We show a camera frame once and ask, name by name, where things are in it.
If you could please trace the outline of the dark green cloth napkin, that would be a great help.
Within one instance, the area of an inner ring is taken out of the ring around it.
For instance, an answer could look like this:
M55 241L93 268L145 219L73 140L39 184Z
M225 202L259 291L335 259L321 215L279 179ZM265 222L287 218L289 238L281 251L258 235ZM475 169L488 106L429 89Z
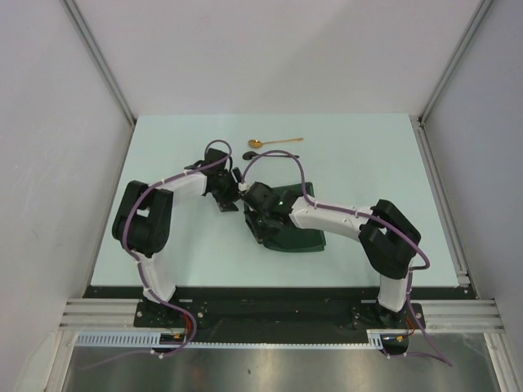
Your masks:
M286 185L271 188L255 182L243 197L244 204L258 212L272 212L288 217L294 202L304 192L311 194L312 183ZM324 232L317 229L299 229L291 221L291 227L280 231L276 236L260 243L265 248L277 252L308 253L322 252L326 246Z

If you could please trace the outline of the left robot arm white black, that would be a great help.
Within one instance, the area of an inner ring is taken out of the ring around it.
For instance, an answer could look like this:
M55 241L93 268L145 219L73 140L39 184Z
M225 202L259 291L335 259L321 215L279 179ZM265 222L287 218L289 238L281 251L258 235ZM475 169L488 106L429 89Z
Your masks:
M181 173L148 185L127 184L118 207L112 236L136 262L146 299L155 302L152 316L165 327L175 324L181 307L171 301L177 285L160 256L171 231L172 210L193 198L211 195L220 212L237 212L241 173L232 152L208 146L203 159Z

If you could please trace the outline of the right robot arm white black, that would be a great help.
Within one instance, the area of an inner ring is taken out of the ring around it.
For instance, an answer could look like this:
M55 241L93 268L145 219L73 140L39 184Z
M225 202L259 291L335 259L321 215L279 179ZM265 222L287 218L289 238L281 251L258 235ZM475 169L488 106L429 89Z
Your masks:
M319 230L358 242L371 267L380 275L371 322L399 328L406 318L408 275L421 234L387 200L371 207L331 206L309 194L277 194L261 182L239 185L246 223L259 242L285 229Z

